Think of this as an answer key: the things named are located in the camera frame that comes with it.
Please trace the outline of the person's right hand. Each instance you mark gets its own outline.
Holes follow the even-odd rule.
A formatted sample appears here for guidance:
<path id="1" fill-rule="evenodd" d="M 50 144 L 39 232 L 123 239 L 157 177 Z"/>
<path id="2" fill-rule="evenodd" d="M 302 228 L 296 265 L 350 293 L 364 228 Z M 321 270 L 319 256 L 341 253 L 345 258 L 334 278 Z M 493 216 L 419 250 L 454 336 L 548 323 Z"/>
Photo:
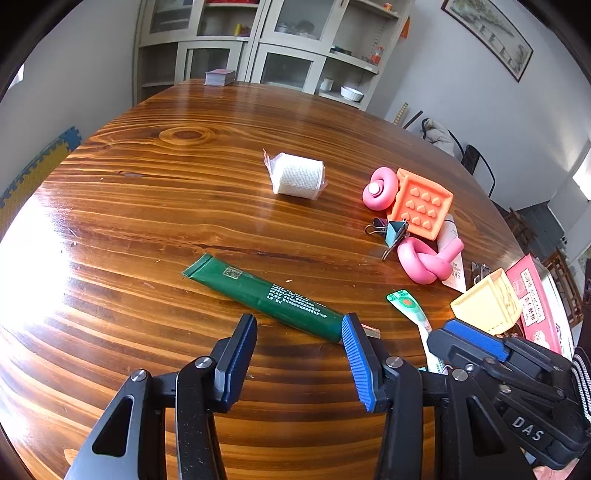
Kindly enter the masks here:
<path id="1" fill-rule="evenodd" d="M 553 470 L 547 466 L 539 466 L 533 469 L 537 480 L 566 480 L 578 463 L 575 459 L 562 470 Z"/>

